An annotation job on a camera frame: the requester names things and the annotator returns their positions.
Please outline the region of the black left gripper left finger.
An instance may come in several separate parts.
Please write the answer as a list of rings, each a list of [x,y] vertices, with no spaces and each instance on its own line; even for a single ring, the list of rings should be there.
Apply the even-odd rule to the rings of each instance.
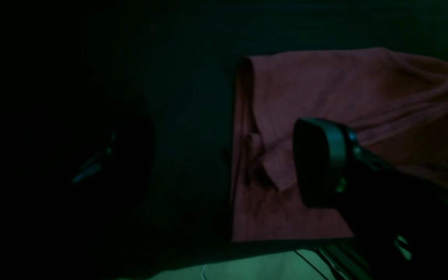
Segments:
[[[153,121],[135,119],[101,149],[0,193],[0,280],[87,279],[105,220],[144,198],[155,144]]]

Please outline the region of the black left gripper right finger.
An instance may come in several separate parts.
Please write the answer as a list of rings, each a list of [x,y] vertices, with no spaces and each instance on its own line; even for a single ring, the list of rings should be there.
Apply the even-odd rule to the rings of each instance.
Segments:
[[[292,145],[304,205],[336,209],[376,280],[448,280],[448,189],[397,170],[325,119],[298,119]]]

